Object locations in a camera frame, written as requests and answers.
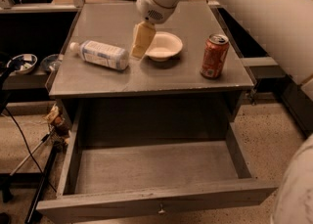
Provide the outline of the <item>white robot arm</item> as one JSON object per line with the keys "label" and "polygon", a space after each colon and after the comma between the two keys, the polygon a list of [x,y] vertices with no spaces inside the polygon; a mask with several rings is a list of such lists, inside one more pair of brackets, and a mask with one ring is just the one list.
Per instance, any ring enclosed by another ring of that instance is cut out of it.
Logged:
{"label": "white robot arm", "polygon": [[[137,0],[142,22],[131,55],[151,45],[154,25],[166,22],[180,0]],[[313,0],[217,0],[313,100]],[[313,224],[313,135],[291,159],[275,199],[271,224]]]}

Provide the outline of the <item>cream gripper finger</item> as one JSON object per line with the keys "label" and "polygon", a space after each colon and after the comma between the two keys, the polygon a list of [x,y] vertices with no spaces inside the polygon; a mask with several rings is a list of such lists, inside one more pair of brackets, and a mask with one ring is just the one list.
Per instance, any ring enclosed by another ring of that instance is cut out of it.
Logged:
{"label": "cream gripper finger", "polygon": [[156,35],[156,28],[150,22],[140,22],[134,26],[130,55],[142,58]]}

